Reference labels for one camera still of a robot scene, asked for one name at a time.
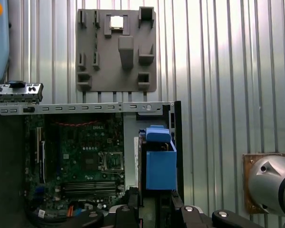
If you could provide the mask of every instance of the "motherboard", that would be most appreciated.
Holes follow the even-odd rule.
[[[121,114],[25,117],[25,199],[41,218],[109,209],[124,195]]]

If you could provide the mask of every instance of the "small white square part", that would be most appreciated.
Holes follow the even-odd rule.
[[[124,17],[113,16],[110,21],[111,29],[123,29],[124,28]]]

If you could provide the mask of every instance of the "screw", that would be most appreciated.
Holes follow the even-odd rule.
[[[192,207],[185,207],[185,210],[186,211],[193,211],[193,208]]]
[[[220,211],[218,214],[224,218],[228,216],[228,214],[226,212],[223,212],[223,211]]]

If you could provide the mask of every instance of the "corrugated metal wall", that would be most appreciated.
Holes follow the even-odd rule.
[[[185,201],[243,206],[244,153],[285,152],[285,0],[9,0],[9,79],[42,82],[44,101],[182,101]],[[154,6],[158,89],[75,88],[76,11]],[[273,215],[250,217],[276,228]]]

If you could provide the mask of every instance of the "copper mounting plate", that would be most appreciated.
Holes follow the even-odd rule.
[[[257,204],[255,204],[249,194],[248,189],[248,181],[250,170],[253,165],[266,156],[270,155],[280,155],[285,157],[285,153],[259,153],[259,154],[244,154],[243,155],[243,168],[244,168],[244,201],[245,208],[249,214],[264,214],[266,213],[263,209],[261,209]]]

